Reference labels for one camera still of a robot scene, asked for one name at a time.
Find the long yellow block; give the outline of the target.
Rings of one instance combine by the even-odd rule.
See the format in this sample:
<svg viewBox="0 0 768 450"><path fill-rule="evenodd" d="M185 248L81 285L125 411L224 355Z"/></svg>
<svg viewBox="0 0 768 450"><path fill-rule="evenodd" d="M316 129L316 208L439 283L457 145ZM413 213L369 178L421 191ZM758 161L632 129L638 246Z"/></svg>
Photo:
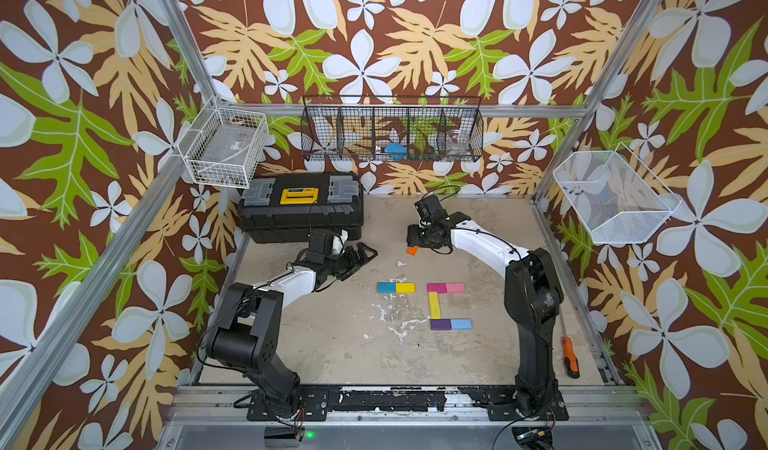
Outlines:
<svg viewBox="0 0 768 450"><path fill-rule="evenodd" d="M430 319L440 320L442 318L442 314L441 314L441 309L439 304L439 294L436 292L429 292L428 300L429 300Z"/></svg>

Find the purple block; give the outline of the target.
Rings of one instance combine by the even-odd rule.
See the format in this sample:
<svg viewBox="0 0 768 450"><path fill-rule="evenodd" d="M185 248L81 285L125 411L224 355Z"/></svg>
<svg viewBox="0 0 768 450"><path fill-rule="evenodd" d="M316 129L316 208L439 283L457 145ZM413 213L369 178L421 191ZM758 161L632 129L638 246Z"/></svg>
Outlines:
<svg viewBox="0 0 768 450"><path fill-rule="evenodd" d="M432 331L448 331L452 329L451 319L430 319L429 323Z"/></svg>

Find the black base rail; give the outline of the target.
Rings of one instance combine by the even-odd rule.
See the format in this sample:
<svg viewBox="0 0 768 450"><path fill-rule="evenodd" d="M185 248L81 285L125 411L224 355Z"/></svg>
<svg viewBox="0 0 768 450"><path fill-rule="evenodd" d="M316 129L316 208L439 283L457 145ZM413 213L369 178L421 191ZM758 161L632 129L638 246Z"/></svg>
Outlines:
<svg viewBox="0 0 768 450"><path fill-rule="evenodd" d="M470 386L372 386L301 385L296 409L306 421L326 421L332 412L414 414L451 409L480 409L492 421L552 417L566 421L569 414L560 393L544 406L529 409L522 405L523 393L513 385Z"/></svg>

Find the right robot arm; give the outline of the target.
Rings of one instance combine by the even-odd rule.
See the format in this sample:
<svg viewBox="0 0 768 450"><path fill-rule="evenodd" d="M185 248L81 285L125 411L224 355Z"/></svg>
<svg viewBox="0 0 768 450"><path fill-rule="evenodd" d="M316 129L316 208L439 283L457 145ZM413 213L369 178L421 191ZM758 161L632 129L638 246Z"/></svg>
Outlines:
<svg viewBox="0 0 768 450"><path fill-rule="evenodd" d="M414 207L419 222L407 229L410 247L435 252L462 250L504 278L504 308L518 328L519 367L511 408L532 418L557 403L553 332L563 291L547 250L513 245L482 228L468 215L448 213L440 198L428 194Z"/></svg>

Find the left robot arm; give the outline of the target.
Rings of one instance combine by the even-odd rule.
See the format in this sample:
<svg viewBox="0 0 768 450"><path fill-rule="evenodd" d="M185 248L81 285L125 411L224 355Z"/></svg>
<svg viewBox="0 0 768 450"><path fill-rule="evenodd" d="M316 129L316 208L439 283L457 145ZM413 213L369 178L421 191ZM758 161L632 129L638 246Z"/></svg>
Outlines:
<svg viewBox="0 0 768 450"><path fill-rule="evenodd" d="M300 377L277 354L283 310L350 278L377 256L365 243L348 244L345 232L312 231L308 247L283 273L263 283L234 283L226 289L223 308L201 339L205 356L253 382L268 415L297 415Z"/></svg>

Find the blue object in basket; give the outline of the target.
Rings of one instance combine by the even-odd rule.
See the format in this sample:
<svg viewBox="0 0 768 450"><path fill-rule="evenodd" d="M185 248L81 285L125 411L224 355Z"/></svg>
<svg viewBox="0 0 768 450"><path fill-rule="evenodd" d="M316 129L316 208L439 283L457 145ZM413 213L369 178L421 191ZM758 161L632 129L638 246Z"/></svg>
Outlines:
<svg viewBox="0 0 768 450"><path fill-rule="evenodd" d="M385 155L392 161L403 160L408 155L407 148L397 143L390 143L387 145L384 149L384 152Z"/></svg>

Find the light blue block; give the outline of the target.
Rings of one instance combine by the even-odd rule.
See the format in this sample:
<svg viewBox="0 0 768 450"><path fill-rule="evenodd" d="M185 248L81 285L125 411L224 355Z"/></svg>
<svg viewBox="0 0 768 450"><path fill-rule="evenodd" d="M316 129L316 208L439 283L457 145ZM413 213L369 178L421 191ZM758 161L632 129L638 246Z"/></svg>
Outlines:
<svg viewBox="0 0 768 450"><path fill-rule="evenodd" d="M454 318L450 320L452 330L471 330L473 328L470 319Z"/></svg>

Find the orange handled tool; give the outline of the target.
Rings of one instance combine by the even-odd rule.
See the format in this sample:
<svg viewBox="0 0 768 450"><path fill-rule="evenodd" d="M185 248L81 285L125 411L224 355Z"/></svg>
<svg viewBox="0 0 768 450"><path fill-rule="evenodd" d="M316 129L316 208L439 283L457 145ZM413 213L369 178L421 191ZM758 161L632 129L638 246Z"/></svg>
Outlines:
<svg viewBox="0 0 768 450"><path fill-rule="evenodd" d="M580 378L579 361L575 354L572 339L568 336L561 338L561 345L563 350L563 363L566 370L566 374L569 378Z"/></svg>

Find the teal block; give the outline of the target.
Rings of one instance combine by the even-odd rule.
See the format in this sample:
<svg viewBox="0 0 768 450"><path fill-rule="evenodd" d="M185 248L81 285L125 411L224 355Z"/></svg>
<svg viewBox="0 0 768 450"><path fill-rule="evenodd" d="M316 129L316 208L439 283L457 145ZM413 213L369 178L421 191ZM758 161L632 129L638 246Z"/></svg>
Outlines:
<svg viewBox="0 0 768 450"><path fill-rule="evenodd" d="M397 284L392 282L378 282L377 292L379 294L395 294L397 292Z"/></svg>

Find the pink block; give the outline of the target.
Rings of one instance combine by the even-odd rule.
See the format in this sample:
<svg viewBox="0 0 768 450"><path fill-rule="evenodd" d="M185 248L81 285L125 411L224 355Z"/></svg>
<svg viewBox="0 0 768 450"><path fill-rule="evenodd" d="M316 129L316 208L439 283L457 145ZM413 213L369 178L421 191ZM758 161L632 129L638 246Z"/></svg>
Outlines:
<svg viewBox="0 0 768 450"><path fill-rule="evenodd" d="M464 293L466 291L464 283L447 283L445 287L447 293Z"/></svg>

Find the magenta block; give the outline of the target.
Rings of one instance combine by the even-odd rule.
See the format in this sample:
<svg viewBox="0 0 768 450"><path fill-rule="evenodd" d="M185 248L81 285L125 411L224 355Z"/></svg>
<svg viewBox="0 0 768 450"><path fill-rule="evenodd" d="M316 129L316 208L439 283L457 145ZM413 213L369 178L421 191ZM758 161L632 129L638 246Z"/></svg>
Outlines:
<svg viewBox="0 0 768 450"><path fill-rule="evenodd" d="M447 292L447 285L443 283L429 283L427 285L427 291L429 293L446 293Z"/></svg>

